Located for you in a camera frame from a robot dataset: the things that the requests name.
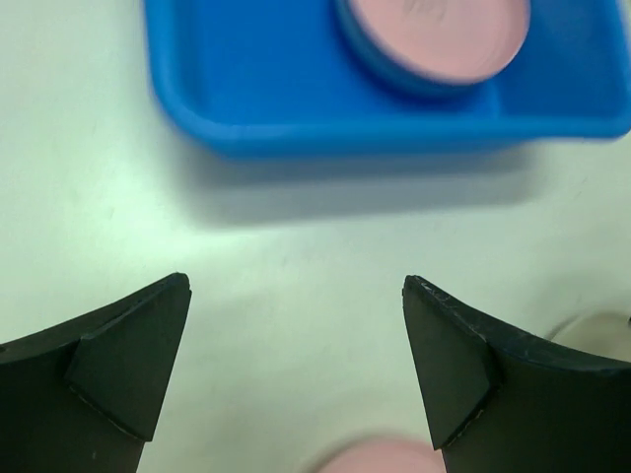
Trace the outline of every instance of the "blue container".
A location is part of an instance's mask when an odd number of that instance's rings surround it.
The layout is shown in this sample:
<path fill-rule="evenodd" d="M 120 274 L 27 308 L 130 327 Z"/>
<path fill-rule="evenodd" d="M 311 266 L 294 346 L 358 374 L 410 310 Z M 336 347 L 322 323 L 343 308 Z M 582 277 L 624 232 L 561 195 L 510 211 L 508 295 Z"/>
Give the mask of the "blue container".
<path fill-rule="evenodd" d="M 383 87 L 352 59 L 329 0 L 146 0 L 154 87 L 227 156 L 472 151 L 631 129 L 616 0 L 532 0 L 515 61 L 450 101 Z"/>

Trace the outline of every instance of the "pink disc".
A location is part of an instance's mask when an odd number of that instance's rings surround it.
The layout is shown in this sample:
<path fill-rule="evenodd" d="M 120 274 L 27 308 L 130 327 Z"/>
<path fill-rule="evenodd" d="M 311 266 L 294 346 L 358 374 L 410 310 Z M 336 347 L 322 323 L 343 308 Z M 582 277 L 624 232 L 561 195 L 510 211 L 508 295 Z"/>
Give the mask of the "pink disc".
<path fill-rule="evenodd" d="M 359 443 L 333 458 L 318 473 L 445 473 L 443 456 L 430 445 L 409 440 Z"/>
<path fill-rule="evenodd" d="M 530 23 L 528 0 L 348 0 L 390 59 L 437 82 L 467 85 L 504 69 Z"/>

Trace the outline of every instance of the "embossed text on pink disc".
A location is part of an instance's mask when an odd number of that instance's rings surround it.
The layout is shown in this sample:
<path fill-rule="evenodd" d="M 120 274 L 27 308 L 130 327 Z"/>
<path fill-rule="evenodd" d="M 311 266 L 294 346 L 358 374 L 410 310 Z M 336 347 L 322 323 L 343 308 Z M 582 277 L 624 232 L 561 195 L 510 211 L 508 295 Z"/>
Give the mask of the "embossed text on pink disc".
<path fill-rule="evenodd" d="M 349 0 L 360 26 L 406 69 L 455 84 L 484 80 L 520 50 L 527 0 Z"/>

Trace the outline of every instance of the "blue tray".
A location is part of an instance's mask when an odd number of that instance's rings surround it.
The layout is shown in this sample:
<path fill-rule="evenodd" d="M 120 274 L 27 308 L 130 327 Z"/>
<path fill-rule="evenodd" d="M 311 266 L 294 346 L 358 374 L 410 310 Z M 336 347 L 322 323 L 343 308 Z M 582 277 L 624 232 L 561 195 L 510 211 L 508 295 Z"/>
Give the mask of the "blue tray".
<path fill-rule="evenodd" d="M 146 0 L 163 108 L 234 157 L 436 153 L 631 128 L 631 68 L 616 0 L 532 0 L 526 44 L 451 101 L 400 95 L 353 59 L 332 0 Z"/>

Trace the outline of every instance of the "white surface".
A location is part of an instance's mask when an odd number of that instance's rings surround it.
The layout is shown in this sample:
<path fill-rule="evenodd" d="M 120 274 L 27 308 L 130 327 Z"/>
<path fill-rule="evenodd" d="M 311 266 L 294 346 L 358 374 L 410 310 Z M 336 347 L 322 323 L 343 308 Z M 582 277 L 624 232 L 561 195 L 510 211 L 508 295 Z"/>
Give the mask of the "white surface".
<path fill-rule="evenodd" d="M 141 473 L 307 471 L 425 437 L 400 289 L 421 274 L 543 333 L 631 308 L 631 139 L 478 166 L 227 165 L 147 87 L 139 2 L 0 2 L 0 331 L 175 270 L 193 302 Z"/>
<path fill-rule="evenodd" d="M 631 363 L 629 314 L 601 312 L 579 317 L 554 335 L 559 345 Z"/>

